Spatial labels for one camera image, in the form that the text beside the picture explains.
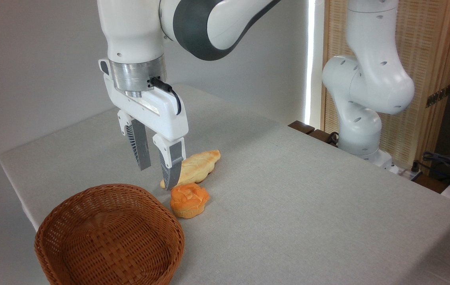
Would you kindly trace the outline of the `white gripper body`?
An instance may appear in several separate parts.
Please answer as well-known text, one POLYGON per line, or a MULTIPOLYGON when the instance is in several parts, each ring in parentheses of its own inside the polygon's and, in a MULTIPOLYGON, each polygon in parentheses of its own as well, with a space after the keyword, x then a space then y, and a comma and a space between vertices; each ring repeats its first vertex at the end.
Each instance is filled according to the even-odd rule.
POLYGON ((128 96, 114 86, 109 60, 100 59, 99 65, 104 73, 109 98, 116 107, 167 141, 177 141, 187 135, 188 120, 184 103, 178 105, 171 93, 157 87, 142 91, 139 97, 128 96))

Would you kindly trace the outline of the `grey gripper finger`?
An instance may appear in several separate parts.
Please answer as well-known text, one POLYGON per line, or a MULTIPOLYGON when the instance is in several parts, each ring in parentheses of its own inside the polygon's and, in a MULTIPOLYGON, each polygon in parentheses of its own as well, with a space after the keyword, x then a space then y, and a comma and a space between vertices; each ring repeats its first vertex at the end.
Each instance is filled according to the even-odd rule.
POLYGON ((160 134, 156 134, 154 135, 154 144, 159 151, 160 164, 163 171, 163 188, 171 190, 179 182, 182 162, 186 159, 184 138, 168 141, 160 134))
POLYGON ((128 138, 136 162, 141 170, 151 166, 145 125, 124 110, 118 111, 118 121, 122 134, 128 138))

